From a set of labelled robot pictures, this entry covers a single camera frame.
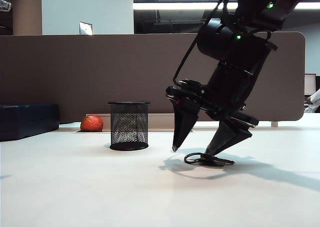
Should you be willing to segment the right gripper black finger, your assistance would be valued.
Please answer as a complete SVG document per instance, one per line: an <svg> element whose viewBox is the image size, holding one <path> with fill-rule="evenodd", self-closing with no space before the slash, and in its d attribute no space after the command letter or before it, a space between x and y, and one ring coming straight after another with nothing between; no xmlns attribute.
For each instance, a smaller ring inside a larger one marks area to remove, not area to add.
<svg viewBox="0 0 320 227"><path fill-rule="evenodd" d="M176 152L198 120L200 105L191 100L172 100L174 136L172 150Z"/></svg>
<svg viewBox="0 0 320 227"><path fill-rule="evenodd" d="M249 125L241 122L221 120L215 135L205 150L205 153L209 155L217 155L223 150L250 138L252 133L249 132L249 127Z"/></svg>

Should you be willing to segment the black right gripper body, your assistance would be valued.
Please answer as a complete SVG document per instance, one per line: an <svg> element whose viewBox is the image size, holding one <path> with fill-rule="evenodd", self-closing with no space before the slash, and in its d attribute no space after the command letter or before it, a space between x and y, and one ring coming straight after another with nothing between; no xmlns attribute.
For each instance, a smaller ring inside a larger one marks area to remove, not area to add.
<svg viewBox="0 0 320 227"><path fill-rule="evenodd" d="M256 126L259 120L243 113L245 101L256 83L259 71L253 73L235 65L218 63L207 84L192 79L178 81L167 87L170 101L193 101L215 121L229 120Z"/></svg>

